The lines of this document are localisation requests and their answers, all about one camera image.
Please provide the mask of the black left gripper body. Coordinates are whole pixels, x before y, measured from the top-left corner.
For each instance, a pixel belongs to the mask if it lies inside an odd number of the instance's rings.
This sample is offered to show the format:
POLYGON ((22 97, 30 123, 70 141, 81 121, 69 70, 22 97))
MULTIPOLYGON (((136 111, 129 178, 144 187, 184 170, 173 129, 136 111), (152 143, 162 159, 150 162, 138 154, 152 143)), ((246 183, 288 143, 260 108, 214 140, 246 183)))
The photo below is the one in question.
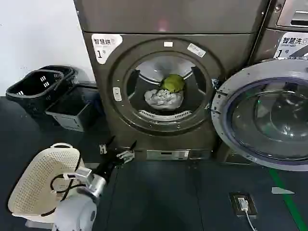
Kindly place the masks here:
POLYGON ((102 161, 93 171, 94 174, 105 179, 108 184, 113 170, 120 165, 120 158, 117 155, 120 154, 118 150, 109 150, 106 154, 103 154, 102 161))

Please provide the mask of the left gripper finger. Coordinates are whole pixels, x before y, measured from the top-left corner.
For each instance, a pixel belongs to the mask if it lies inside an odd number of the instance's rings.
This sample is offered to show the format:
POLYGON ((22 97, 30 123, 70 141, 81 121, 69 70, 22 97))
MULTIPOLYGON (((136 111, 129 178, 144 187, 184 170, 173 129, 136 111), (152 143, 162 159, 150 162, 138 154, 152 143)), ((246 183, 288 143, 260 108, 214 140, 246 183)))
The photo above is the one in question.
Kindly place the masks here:
POLYGON ((125 150, 116 155, 116 157, 120 160, 122 164, 126 164, 135 158, 136 144, 137 144, 137 141, 134 141, 134 143, 131 145, 131 147, 128 150, 125 150))
POLYGON ((112 142, 114 141, 115 136, 112 136, 107 143, 102 143, 99 144, 99 150, 100 150, 100 154, 106 154, 107 153, 107 149, 108 147, 112 144, 112 142))

